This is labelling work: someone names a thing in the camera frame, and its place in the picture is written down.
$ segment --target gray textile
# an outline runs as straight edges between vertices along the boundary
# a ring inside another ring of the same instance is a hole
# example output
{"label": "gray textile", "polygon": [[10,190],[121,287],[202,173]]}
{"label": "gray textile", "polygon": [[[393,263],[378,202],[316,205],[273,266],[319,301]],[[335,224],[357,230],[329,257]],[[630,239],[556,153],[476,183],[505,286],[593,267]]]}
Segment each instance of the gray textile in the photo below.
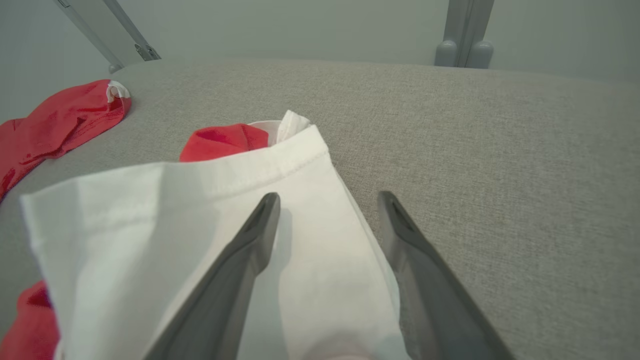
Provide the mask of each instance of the gray textile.
{"label": "gray textile", "polygon": [[177,161],[205,126],[318,125],[374,230],[392,190],[519,359],[640,353],[640,89],[517,72],[313,61],[152,61],[115,79],[119,125],[47,160],[0,206],[3,333],[39,279],[18,196]]}

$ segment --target gray table surface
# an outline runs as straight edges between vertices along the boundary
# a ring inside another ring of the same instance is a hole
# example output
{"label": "gray table surface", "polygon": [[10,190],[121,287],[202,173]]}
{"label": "gray table surface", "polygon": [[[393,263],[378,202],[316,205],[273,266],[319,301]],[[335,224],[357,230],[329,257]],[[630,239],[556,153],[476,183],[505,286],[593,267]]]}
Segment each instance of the gray table surface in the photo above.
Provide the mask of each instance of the gray table surface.
{"label": "gray table surface", "polygon": [[40,279],[18,198],[64,179],[177,161],[205,126],[318,125],[377,231],[392,190],[520,359],[640,353],[640,89],[517,72],[321,61],[164,60],[114,78],[113,129],[0,204],[0,334]]}

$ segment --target white fabric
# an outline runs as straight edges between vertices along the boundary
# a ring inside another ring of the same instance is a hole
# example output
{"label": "white fabric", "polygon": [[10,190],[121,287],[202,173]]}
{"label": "white fabric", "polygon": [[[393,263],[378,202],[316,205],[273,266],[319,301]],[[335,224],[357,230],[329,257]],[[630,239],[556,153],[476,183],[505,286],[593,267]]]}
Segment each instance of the white fabric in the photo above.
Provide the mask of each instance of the white fabric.
{"label": "white fabric", "polygon": [[408,359],[397,283],[316,126],[287,112],[266,127],[266,149],[22,198],[66,360],[141,359],[268,192],[280,194],[280,221],[238,359]]}
{"label": "white fabric", "polygon": [[123,84],[115,80],[111,80],[109,85],[107,85],[107,102],[113,102],[116,97],[125,99],[127,97],[131,97],[131,95]]}

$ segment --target metal hinge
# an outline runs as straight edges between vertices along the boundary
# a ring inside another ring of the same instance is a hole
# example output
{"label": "metal hinge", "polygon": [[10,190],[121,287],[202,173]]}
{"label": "metal hinge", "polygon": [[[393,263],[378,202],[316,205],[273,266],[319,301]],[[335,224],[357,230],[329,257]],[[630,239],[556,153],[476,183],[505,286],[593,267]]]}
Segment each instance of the metal hinge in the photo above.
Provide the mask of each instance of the metal hinge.
{"label": "metal hinge", "polygon": [[160,59],[160,56],[158,55],[156,50],[151,47],[151,45],[147,45],[145,49],[142,46],[136,44],[136,51],[138,52],[142,60],[151,61]]}

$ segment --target red cloth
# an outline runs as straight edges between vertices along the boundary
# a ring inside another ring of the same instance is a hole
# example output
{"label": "red cloth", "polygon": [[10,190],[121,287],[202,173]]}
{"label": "red cloth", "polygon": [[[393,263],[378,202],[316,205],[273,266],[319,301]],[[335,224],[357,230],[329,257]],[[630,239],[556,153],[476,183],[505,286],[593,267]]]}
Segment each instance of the red cloth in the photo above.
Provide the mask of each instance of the red cloth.
{"label": "red cloth", "polygon": [[[180,161],[222,158],[268,146],[269,134],[245,124],[206,127],[195,131]],[[0,360],[50,360],[60,335],[43,281],[20,294],[18,317],[0,345]]]}
{"label": "red cloth", "polygon": [[0,125],[0,201],[45,159],[59,158],[119,123],[131,99],[108,102],[110,80],[58,92],[28,117]]}

